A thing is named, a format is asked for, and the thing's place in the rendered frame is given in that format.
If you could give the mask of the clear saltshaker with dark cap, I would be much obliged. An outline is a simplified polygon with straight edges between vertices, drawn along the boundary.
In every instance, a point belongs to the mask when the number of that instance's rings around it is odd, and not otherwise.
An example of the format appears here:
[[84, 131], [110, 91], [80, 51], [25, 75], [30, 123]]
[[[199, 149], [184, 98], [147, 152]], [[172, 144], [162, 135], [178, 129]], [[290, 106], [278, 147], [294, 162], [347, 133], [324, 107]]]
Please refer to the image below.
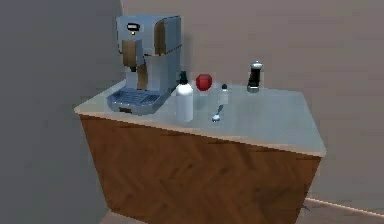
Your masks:
[[220, 94], [219, 94], [219, 104], [220, 105], [227, 104], [228, 99], [229, 99], [228, 86], [226, 84], [222, 84]]

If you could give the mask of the brown wooden counter cabinet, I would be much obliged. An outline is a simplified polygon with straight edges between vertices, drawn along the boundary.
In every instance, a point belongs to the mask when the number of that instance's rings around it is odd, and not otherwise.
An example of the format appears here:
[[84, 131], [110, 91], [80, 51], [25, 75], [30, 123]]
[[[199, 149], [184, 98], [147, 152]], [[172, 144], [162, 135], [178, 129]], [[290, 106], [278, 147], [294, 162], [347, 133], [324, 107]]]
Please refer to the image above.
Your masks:
[[243, 85], [194, 96], [176, 120], [174, 97], [154, 114], [112, 111], [111, 89], [80, 116], [108, 208], [147, 224], [295, 224], [326, 148], [302, 93]]

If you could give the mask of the silver spoon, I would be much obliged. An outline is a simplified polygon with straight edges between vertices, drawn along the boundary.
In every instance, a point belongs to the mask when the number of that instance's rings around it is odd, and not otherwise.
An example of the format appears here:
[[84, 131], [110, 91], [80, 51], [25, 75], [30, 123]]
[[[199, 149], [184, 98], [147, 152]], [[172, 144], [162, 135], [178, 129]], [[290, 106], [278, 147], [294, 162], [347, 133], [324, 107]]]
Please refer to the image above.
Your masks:
[[220, 112], [222, 111], [223, 107], [224, 107], [224, 105], [222, 105], [222, 104], [219, 105], [216, 114], [212, 117], [212, 122], [218, 122], [218, 121], [220, 121], [220, 119], [221, 119], [221, 118], [220, 118]]

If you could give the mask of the red apple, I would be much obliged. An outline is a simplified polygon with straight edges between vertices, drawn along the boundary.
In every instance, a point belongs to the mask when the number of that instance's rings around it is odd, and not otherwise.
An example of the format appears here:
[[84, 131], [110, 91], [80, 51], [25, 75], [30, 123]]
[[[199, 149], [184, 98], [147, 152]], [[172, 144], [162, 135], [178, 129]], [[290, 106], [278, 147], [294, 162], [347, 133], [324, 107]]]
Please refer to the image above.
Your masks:
[[212, 85], [212, 77], [209, 74], [199, 74], [195, 83], [200, 91], [207, 91]]

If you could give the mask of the black pepper mill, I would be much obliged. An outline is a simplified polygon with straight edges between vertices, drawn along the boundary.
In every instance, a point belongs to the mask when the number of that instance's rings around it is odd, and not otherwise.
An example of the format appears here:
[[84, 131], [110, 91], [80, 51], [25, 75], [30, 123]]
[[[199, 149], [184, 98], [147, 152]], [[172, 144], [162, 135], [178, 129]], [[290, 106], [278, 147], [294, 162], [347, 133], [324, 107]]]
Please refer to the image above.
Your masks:
[[248, 92], [255, 93], [259, 91], [262, 68], [263, 63], [260, 61], [254, 61], [250, 64], [250, 75], [247, 84]]

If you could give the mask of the grey coffee machine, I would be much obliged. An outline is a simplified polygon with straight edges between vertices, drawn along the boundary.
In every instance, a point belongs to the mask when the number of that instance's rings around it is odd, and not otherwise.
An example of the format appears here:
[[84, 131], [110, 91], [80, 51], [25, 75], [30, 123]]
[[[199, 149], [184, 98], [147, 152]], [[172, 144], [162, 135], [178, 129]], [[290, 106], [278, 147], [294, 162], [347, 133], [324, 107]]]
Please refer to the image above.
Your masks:
[[116, 19], [125, 85], [107, 97], [113, 111], [155, 113], [179, 83], [181, 17], [136, 14]]

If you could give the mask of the white spray bottle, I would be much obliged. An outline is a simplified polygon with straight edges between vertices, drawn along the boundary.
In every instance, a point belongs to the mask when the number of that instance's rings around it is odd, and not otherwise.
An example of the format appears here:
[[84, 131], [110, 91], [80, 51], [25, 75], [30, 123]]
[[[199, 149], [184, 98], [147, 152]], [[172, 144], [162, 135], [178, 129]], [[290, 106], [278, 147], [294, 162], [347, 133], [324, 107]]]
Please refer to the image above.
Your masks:
[[180, 122], [190, 122], [193, 119], [193, 96], [193, 88], [188, 82], [186, 72], [182, 71], [176, 87], [176, 116]]

